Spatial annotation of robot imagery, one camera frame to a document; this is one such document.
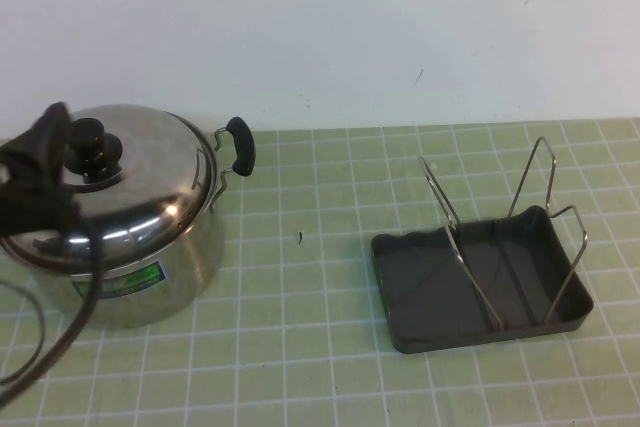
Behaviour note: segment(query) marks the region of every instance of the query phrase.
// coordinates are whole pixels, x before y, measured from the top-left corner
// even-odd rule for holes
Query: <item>power cord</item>
[[[0,380],[0,385],[8,385],[5,390],[0,392],[0,410],[4,409],[10,402],[15,400],[20,394],[24,393],[31,385],[46,374],[47,371],[60,360],[67,350],[69,350],[69,347],[71,347],[73,341],[78,337],[78,335],[80,335],[84,327],[87,325],[91,314],[93,314],[104,280],[104,270],[100,255],[101,239],[96,235],[91,222],[82,217],[70,201],[61,197],[59,195],[59,191],[51,182],[46,179],[41,179],[38,183],[40,185],[37,187],[42,188],[42,192],[50,197],[50,200],[54,202],[53,205],[56,205],[59,209],[60,217],[67,221],[65,224],[77,226],[78,230],[89,239],[89,255],[91,261],[90,270],[92,274],[91,282],[89,283],[89,290],[85,295],[84,301],[75,318],[51,348],[40,358],[40,360],[37,360],[42,351],[45,339],[45,321],[42,307],[33,294],[25,288],[0,280],[0,285],[23,295],[27,301],[33,305],[36,310],[40,326],[40,341],[34,354],[22,367]]]

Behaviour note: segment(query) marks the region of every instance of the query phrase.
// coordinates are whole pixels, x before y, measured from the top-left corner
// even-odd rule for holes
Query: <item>baking tray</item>
[[[546,206],[514,215],[536,150],[548,148],[552,167]],[[403,353],[464,347],[580,327],[593,300],[575,273],[587,246],[578,209],[551,213],[556,160],[539,138],[506,217],[460,222],[427,162],[423,170],[448,219],[433,232],[382,234],[371,242],[373,267],[394,347]],[[573,211],[582,245],[570,260],[551,219]]]

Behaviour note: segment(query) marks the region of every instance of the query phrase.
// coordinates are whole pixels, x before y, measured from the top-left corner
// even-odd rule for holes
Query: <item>countertop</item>
[[[219,200],[226,252],[208,290],[149,327],[86,330],[0,425],[640,425],[639,129],[621,119],[257,133],[257,168]],[[395,352],[370,241],[443,225],[418,155],[463,220],[504,216],[539,135],[558,159],[554,207],[575,203],[589,232],[578,273],[593,312],[570,334]],[[537,158],[521,207],[544,202],[549,159]],[[555,226],[575,252],[575,220]],[[3,278],[30,283],[1,262]],[[52,306],[47,322],[50,338],[64,327]],[[36,336],[33,313],[3,293],[5,373]]]

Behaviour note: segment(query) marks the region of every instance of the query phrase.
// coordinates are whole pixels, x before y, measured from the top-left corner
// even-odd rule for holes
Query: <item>lid knob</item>
[[[122,157],[122,142],[104,131],[98,119],[78,119],[71,123],[69,149],[64,165],[81,174],[85,183],[99,181],[116,174]]]

